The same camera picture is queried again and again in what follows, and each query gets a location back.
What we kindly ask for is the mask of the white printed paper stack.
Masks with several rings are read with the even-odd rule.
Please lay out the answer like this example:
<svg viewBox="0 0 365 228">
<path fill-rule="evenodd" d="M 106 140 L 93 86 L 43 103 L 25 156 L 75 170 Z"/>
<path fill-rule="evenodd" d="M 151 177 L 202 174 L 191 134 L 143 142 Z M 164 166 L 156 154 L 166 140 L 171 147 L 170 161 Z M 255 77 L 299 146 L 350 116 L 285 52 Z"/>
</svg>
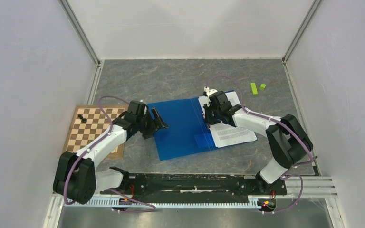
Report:
<svg viewBox="0 0 365 228">
<path fill-rule="evenodd" d="M 234 90 L 226 92 L 227 99 L 231 102 L 232 106 L 241 104 L 237 93 Z M 206 101 L 209 101 L 207 97 L 200 96 L 198 98 L 199 104 L 203 106 Z M 245 128 L 233 127 L 222 122 L 214 125 L 205 126 L 210 130 L 210 134 L 217 148 L 226 146 L 232 146 L 241 143 L 249 143 L 257 141 L 258 138 L 253 131 Z"/>
</svg>

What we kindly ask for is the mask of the blue plastic folder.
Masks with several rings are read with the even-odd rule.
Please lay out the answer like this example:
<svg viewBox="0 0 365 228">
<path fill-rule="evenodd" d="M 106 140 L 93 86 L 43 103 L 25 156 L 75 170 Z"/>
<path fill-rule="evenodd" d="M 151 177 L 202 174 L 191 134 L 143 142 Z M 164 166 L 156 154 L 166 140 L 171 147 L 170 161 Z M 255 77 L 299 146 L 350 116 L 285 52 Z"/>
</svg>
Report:
<svg viewBox="0 0 365 228">
<path fill-rule="evenodd" d="M 205 126 L 199 97 L 150 103 L 168 124 L 154 134 L 160 160 L 169 160 L 219 149 Z"/>
</svg>

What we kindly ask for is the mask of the wooden chessboard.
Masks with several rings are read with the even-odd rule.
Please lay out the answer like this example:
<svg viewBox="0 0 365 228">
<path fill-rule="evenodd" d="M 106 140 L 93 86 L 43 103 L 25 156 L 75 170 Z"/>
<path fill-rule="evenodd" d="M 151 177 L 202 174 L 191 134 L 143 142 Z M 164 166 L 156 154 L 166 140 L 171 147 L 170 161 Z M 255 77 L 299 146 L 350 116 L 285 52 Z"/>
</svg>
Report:
<svg viewBox="0 0 365 228">
<path fill-rule="evenodd" d="M 104 105 L 104 111 L 113 120 L 117 118 L 123 111 L 127 110 L 127 105 Z M 86 123 L 81 123 L 77 117 L 78 114 L 83 115 Z M 106 130 L 110 125 L 110 121 L 106 118 L 98 105 L 79 105 L 75 107 L 72 121 L 70 123 L 69 131 L 64 143 L 63 151 L 76 152 L 82 149 L 100 134 Z M 124 155 L 125 144 L 119 145 L 109 155 L 108 159 L 121 159 Z"/>
</svg>

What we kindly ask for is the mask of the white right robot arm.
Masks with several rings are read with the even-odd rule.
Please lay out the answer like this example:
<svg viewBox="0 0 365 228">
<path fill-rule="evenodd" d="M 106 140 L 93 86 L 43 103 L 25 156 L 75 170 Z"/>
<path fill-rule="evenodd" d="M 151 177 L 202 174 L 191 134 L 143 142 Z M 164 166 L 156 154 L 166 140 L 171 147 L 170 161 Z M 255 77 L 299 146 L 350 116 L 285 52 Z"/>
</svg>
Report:
<svg viewBox="0 0 365 228">
<path fill-rule="evenodd" d="M 225 92 L 204 88 L 204 121 L 208 126 L 223 123 L 258 133 L 267 138 L 272 152 L 271 161 L 256 175 L 258 192 L 267 194 L 275 187 L 275 182 L 292 168 L 303 165 L 302 159 L 314 161 L 314 148 L 309 136 L 291 115 L 268 116 L 251 111 L 241 104 L 232 105 Z"/>
</svg>

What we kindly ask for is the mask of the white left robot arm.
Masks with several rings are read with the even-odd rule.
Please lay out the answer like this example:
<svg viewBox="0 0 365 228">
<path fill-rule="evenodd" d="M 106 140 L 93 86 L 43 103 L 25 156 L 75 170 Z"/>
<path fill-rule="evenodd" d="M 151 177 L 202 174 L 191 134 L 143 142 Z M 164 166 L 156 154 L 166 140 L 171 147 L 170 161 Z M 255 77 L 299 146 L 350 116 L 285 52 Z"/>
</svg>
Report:
<svg viewBox="0 0 365 228">
<path fill-rule="evenodd" d="M 119 117 L 110 120 L 110 125 L 96 139 L 76 152 L 61 154 L 53 183 L 53 191 L 63 196 L 64 203 L 86 204 L 94 194 L 114 189 L 119 194 L 129 191 L 128 172 L 119 168 L 97 171 L 98 165 L 119 145 L 141 133 L 144 139 L 155 132 L 167 129 L 156 108 L 133 100 Z"/>
</svg>

